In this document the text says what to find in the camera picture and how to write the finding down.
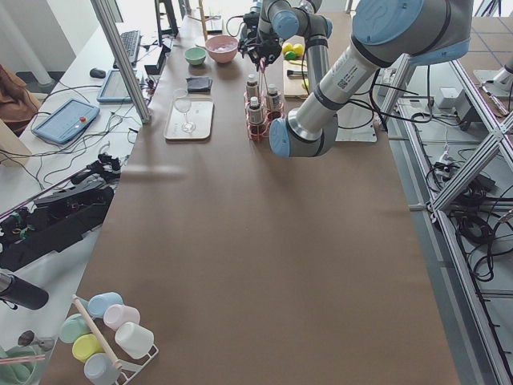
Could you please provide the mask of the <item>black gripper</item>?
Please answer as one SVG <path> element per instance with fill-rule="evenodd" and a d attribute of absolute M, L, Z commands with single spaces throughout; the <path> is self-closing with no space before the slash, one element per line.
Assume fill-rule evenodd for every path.
<path fill-rule="evenodd" d="M 243 15 L 238 51 L 247 56 L 253 64 L 272 64 L 281 56 L 280 39 L 277 34 L 258 30 L 260 16 L 256 12 Z"/>

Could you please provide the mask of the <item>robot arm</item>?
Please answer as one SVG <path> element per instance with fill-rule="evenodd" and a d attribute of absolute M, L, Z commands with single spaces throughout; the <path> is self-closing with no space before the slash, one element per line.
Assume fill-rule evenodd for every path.
<path fill-rule="evenodd" d="M 284 43 L 302 37 L 309 93 L 320 94 L 321 81 L 329 73 L 328 38 L 333 32 L 331 20 L 317 13 L 320 7 L 320 1 L 302 1 L 297 7 L 287 1 L 262 1 L 243 16 L 238 51 L 262 74 L 278 59 Z"/>
<path fill-rule="evenodd" d="M 361 1 L 352 21 L 350 44 L 334 65 L 328 63 L 327 38 L 333 25 L 310 10 L 286 1 L 266 1 L 261 21 L 283 39 L 304 37 L 309 55 L 310 94 L 269 132 L 273 152 L 282 157 L 321 156 L 336 140 L 337 112 L 380 68 L 406 54 L 411 64 L 427 66 L 459 59 L 469 48 L 469 1 Z"/>

